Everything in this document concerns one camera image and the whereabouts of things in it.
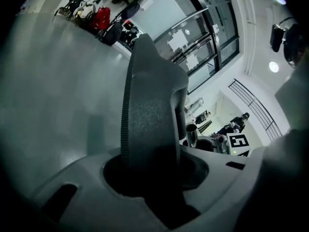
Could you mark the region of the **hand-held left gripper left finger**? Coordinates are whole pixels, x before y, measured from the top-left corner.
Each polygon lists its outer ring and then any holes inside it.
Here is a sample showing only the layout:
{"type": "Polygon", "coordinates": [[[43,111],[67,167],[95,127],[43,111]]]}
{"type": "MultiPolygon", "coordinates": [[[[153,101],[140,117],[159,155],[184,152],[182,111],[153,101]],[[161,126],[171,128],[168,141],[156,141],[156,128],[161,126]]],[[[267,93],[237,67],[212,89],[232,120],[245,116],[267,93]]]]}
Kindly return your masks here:
{"type": "Polygon", "coordinates": [[[105,164],[119,154],[115,148],[73,162],[36,189],[31,200],[43,208],[61,186],[72,184],[77,190],[60,224],[78,232],[168,232],[143,198],[120,195],[105,181],[105,164]]]}

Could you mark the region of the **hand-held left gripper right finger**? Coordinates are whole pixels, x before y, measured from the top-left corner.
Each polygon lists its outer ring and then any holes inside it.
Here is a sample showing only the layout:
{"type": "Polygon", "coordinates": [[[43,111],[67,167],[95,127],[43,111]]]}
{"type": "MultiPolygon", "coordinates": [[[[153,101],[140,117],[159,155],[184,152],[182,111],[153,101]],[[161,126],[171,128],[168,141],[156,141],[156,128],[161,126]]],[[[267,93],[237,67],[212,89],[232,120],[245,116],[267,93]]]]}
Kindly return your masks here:
{"type": "Polygon", "coordinates": [[[244,157],[156,147],[145,160],[146,230],[233,230],[256,182],[260,150],[244,157]]]}

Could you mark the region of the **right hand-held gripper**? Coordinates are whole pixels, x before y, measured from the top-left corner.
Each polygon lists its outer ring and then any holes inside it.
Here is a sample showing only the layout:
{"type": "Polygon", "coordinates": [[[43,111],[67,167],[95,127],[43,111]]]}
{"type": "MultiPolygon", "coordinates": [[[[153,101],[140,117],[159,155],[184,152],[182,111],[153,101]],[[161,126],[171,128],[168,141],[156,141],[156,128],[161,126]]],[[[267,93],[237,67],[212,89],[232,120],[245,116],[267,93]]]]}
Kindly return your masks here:
{"type": "MultiPolygon", "coordinates": [[[[211,137],[214,139],[217,153],[241,157],[251,154],[251,146],[243,133],[213,134],[211,137]]],[[[214,152],[214,146],[209,140],[197,139],[194,143],[196,149],[214,152]]]]}

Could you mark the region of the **shiny metal cylinder tube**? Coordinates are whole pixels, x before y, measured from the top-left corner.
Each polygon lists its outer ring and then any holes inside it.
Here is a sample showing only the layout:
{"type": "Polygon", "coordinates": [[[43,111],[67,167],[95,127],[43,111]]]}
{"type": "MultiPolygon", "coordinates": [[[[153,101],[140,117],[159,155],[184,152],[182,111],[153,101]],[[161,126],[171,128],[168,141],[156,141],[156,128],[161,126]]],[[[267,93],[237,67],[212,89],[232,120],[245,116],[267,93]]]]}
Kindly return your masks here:
{"type": "Polygon", "coordinates": [[[195,124],[186,126],[186,140],[188,147],[196,148],[198,143],[198,129],[195,124]]]}

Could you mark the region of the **black metal railing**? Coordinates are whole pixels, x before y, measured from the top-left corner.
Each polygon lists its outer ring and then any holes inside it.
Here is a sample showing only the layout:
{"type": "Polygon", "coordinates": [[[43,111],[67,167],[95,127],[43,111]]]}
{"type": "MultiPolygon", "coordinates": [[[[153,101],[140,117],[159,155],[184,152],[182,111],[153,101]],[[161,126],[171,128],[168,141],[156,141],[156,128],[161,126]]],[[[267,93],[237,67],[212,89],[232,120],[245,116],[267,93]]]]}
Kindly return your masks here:
{"type": "Polygon", "coordinates": [[[271,141],[282,136],[282,133],[267,108],[259,99],[243,85],[239,80],[234,79],[228,86],[252,111],[262,125],[271,141]]]}

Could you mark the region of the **white paper notice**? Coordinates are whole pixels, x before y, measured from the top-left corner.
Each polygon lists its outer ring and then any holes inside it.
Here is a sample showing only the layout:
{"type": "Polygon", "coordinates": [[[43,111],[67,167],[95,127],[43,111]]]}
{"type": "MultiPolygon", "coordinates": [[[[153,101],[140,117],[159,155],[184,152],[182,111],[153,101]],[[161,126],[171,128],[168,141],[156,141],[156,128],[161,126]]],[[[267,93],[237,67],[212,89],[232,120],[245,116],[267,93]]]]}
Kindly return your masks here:
{"type": "Polygon", "coordinates": [[[188,41],[181,29],[172,35],[172,39],[167,42],[171,47],[173,52],[176,52],[178,49],[183,49],[184,46],[187,46],[188,41]]]}
{"type": "Polygon", "coordinates": [[[199,64],[198,59],[195,54],[190,54],[186,58],[186,66],[188,67],[189,70],[193,69],[195,66],[199,64]]]}

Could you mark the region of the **black-framed glass door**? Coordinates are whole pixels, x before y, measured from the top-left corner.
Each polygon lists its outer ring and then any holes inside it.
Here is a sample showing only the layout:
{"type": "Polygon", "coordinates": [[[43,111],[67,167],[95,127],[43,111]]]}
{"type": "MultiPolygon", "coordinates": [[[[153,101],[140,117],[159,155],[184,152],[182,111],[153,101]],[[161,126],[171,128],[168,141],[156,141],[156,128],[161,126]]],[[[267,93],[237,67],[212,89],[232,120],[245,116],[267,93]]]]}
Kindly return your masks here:
{"type": "Polygon", "coordinates": [[[184,69],[193,93],[239,53],[239,34],[231,0],[142,0],[139,11],[124,25],[121,44],[132,50],[141,34],[148,34],[158,53],[184,69]],[[181,29],[187,46],[173,52],[167,44],[181,29]],[[186,58],[199,64],[189,70],[186,58]]]}

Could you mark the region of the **black backpack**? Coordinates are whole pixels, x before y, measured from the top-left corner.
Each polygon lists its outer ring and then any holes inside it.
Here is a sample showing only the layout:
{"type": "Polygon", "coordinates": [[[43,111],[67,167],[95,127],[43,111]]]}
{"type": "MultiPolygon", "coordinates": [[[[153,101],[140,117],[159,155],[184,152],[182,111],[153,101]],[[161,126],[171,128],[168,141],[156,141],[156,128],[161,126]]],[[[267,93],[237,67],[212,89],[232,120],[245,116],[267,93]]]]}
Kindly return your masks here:
{"type": "Polygon", "coordinates": [[[102,43],[112,46],[115,42],[120,39],[122,34],[122,24],[120,22],[114,22],[107,29],[101,30],[96,38],[99,39],[102,43]]]}

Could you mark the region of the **navy tote bag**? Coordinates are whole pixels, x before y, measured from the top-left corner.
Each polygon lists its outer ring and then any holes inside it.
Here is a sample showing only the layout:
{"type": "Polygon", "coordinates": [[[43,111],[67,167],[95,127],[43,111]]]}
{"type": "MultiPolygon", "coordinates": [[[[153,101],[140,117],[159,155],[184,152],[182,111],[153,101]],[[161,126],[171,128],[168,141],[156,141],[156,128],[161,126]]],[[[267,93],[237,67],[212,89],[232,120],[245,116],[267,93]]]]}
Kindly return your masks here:
{"type": "Polygon", "coordinates": [[[123,20],[130,19],[133,17],[138,10],[140,9],[140,4],[138,2],[129,4],[122,12],[121,12],[121,18],[123,20]]]}

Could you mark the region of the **red backpack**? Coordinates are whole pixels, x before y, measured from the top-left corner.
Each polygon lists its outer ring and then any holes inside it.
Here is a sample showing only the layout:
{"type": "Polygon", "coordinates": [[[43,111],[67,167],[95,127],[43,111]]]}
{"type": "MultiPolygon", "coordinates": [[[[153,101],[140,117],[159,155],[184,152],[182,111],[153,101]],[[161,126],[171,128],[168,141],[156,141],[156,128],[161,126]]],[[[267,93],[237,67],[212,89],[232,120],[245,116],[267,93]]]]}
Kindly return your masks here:
{"type": "Polygon", "coordinates": [[[108,7],[99,7],[98,11],[90,23],[90,27],[95,30],[107,29],[110,24],[111,10],[108,7]]]}

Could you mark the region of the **white bag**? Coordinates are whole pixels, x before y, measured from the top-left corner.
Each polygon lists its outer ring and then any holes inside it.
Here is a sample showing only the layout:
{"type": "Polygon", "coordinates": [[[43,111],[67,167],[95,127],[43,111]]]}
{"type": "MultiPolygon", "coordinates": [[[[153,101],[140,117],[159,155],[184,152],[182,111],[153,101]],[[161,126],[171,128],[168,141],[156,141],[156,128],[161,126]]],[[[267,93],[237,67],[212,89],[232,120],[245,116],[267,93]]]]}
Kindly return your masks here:
{"type": "Polygon", "coordinates": [[[95,5],[91,0],[86,2],[82,1],[80,6],[73,12],[73,16],[76,18],[88,19],[94,14],[95,10],[95,5]]]}

